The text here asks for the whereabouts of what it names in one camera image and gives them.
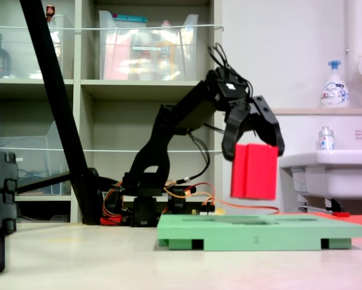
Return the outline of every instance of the black stand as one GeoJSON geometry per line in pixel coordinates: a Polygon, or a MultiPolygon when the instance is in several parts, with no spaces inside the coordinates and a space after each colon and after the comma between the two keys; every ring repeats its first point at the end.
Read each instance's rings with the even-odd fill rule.
{"type": "Polygon", "coordinates": [[[40,0],[21,0],[31,40],[39,62],[51,110],[59,131],[69,172],[17,188],[15,155],[0,152],[0,272],[5,268],[5,236],[16,230],[15,192],[26,192],[70,180],[82,212],[83,223],[100,224],[103,196],[100,178],[87,167],[63,77],[40,0]]]}

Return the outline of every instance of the red block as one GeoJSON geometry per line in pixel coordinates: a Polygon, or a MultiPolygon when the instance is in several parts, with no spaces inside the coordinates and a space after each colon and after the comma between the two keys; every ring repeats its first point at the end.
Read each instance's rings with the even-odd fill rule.
{"type": "Polygon", "coordinates": [[[100,225],[120,225],[122,222],[122,215],[114,216],[114,217],[101,217],[100,225]]]}
{"type": "Polygon", "coordinates": [[[277,147],[236,144],[231,171],[231,197],[276,198],[277,147]]]}

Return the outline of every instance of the green foam board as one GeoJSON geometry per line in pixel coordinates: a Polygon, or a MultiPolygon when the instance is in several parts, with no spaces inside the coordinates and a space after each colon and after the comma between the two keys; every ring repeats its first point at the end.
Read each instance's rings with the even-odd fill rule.
{"type": "Polygon", "coordinates": [[[310,214],[198,216],[162,215],[160,247],[170,250],[278,251],[349,249],[362,225],[310,214]]]}

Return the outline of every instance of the white table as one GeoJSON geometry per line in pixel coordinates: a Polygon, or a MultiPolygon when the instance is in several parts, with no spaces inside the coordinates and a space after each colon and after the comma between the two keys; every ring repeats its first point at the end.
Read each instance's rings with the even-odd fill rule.
{"type": "Polygon", "coordinates": [[[352,250],[167,251],[155,228],[18,227],[0,290],[362,289],[362,239],[352,250]]]}

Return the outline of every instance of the shelf board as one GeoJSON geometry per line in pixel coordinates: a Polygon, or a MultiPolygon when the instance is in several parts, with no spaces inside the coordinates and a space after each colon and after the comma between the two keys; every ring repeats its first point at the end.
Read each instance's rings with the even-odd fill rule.
{"type": "MultiPolygon", "coordinates": [[[[73,99],[73,80],[64,80],[66,93],[73,99]]],[[[0,79],[0,100],[46,100],[44,80],[0,79]]]]}
{"type": "Polygon", "coordinates": [[[16,195],[15,201],[70,201],[70,195],[16,195]]]}
{"type": "Polygon", "coordinates": [[[362,115],[362,108],[272,108],[272,111],[276,115],[362,115]]]}
{"type": "MultiPolygon", "coordinates": [[[[124,196],[123,201],[124,202],[133,202],[134,196],[124,196]]],[[[168,198],[167,196],[156,196],[157,202],[167,202],[168,198]]],[[[204,202],[208,197],[207,196],[192,196],[191,198],[187,198],[187,202],[204,202]]]]}
{"type": "Polygon", "coordinates": [[[177,102],[197,81],[82,80],[83,89],[95,100],[177,102]]]}
{"type": "Polygon", "coordinates": [[[208,6],[209,0],[95,0],[95,3],[128,6],[208,6]]]}

